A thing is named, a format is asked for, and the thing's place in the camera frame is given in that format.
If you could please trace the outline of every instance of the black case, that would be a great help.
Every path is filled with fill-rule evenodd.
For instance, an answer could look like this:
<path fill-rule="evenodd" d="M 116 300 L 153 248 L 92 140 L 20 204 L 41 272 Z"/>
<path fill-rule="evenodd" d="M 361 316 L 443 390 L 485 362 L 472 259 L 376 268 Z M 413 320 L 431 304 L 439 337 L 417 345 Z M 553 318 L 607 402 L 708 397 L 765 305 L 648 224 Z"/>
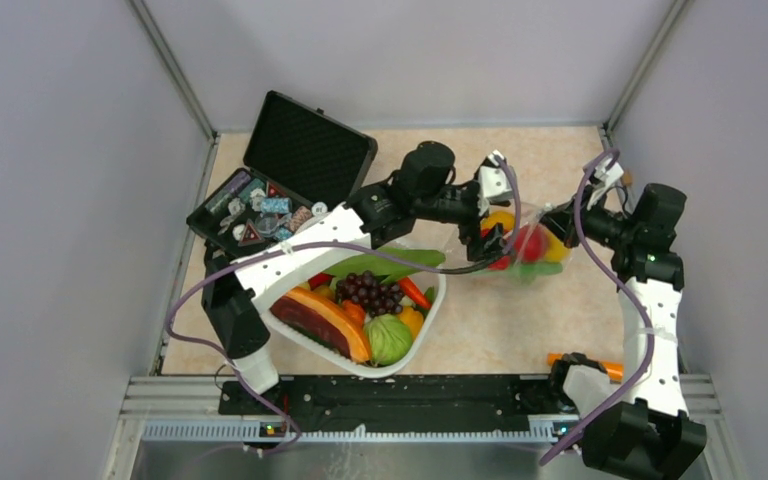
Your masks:
<path fill-rule="evenodd" d="M 248 148 L 246 168 L 238 169 L 187 217 L 187 225 L 231 257 L 257 253 L 272 242 L 239 246 L 231 228 L 219 234 L 228 203 L 239 193 L 241 172 L 274 185 L 292 200 L 293 210 L 324 202 L 333 209 L 363 184 L 378 152 L 374 138 L 327 117 L 281 93 L 266 94 Z M 259 214 L 250 208 L 233 223 L 245 224 Z"/>

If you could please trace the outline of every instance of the robotic hand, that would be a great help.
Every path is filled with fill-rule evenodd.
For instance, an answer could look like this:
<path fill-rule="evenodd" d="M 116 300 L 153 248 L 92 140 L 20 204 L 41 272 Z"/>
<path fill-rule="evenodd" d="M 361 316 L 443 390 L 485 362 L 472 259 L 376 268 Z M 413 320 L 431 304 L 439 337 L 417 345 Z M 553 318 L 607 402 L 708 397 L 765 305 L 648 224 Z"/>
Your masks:
<path fill-rule="evenodd" d="M 605 209 L 604 196 L 622 176 L 610 158 L 597 165 L 584 188 L 578 212 L 585 236 L 611 249 L 611 268 L 637 297 L 651 319 L 644 324 L 629 297 L 619 292 L 624 321 L 625 380 L 644 362 L 647 336 L 654 337 L 651 363 L 622 401 L 589 423 L 580 440 L 585 465 L 628 479 L 678 479 L 705 448 L 704 425 L 691 422 L 679 384 L 676 316 L 684 289 L 681 257 L 670 251 L 685 195 L 666 185 L 649 184 L 634 212 Z M 581 239 L 575 228 L 574 200 L 547 213 L 540 222 L 568 247 Z M 573 401 L 582 418 L 618 386 L 604 369 L 577 356 L 553 365 L 550 381 Z"/>
<path fill-rule="evenodd" d="M 233 367 L 254 391 L 261 393 L 278 382 L 261 316 L 271 315 L 270 306 L 288 290 L 334 263 L 410 233 L 417 219 L 458 225 L 467 258 L 476 262 L 472 268 L 443 273 L 476 271 L 501 258 L 501 226 L 482 237 L 480 221 L 490 205 L 508 205 L 514 197 L 515 185 L 500 168 L 504 157 L 493 152 L 461 185 L 453 184 L 454 160 L 445 145 L 419 144 L 389 178 L 361 188 L 311 228 L 258 254 L 268 261 L 236 271 L 246 293 L 235 306 L 234 318 L 216 322 L 208 317 Z M 623 400 L 612 406 L 603 404 L 617 387 L 593 364 L 566 357 L 556 362 L 550 379 L 582 418 L 600 411 L 584 427 L 583 436 L 562 439 L 580 443 L 585 465 L 634 480 L 677 479 L 702 452 L 707 438 L 705 427 L 687 418 L 678 377 L 675 325 L 684 278 L 681 258 L 669 248 L 685 196 L 671 187 L 647 185 L 626 218 L 604 207 L 605 193 L 621 175 L 614 161 L 602 162 L 583 198 L 545 213 L 541 223 L 574 247 L 581 241 L 575 228 L 578 216 L 587 238 L 614 251 L 612 269 L 652 319 L 647 328 L 633 302 L 620 293 L 626 375 L 644 362 L 650 334 L 655 337 L 651 364 L 640 381 L 623 387 Z M 285 255 L 275 256 L 280 250 Z"/>

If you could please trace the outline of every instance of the case lid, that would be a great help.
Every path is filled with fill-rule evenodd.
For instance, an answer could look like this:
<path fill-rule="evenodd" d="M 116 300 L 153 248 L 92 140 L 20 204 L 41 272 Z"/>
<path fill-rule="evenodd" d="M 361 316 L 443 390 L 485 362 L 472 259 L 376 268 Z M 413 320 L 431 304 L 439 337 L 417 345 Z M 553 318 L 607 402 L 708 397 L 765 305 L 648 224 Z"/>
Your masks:
<path fill-rule="evenodd" d="M 360 188 L 375 139 L 281 93 L 266 94 L 243 163 L 309 207 L 333 209 Z"/>

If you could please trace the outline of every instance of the grapes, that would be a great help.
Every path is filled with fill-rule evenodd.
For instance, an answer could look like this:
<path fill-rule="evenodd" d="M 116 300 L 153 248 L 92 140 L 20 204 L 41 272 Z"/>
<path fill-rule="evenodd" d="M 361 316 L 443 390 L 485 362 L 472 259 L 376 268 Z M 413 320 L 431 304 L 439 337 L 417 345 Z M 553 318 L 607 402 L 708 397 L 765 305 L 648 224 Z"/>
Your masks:
<path fill-rule="evenodd" d="M 405 293 L 398 283 L 382 284 L 375 274 L 367 270 L 350 273 L 336 283 L 337 303 L 351 300 L 371 316 L 392 313 L 398 315 L 404 308 L 399 302 Z"/>

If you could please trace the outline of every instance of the orange tube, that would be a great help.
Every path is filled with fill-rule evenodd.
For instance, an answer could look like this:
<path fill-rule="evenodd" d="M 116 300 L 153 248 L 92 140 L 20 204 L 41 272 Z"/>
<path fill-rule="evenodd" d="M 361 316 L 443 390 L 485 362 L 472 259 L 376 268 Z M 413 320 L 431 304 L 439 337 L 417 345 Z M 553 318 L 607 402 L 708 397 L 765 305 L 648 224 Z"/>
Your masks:
<path fill-rule="evenodd" d="M 551 367 L 552 364 L 555 363 L 555 360 L 560 360 L 563 356 L 562 353 L 550 353 L 546 357 L 546 363 Z M 622 382 L 622 365 L 619 363 L 612 363 L 612 362 L 599 362 L 602 364 L 602 366 L 605 367 L 605 370 L 608 371 L 608 378 L 611 379 L 612 382 Z"/>

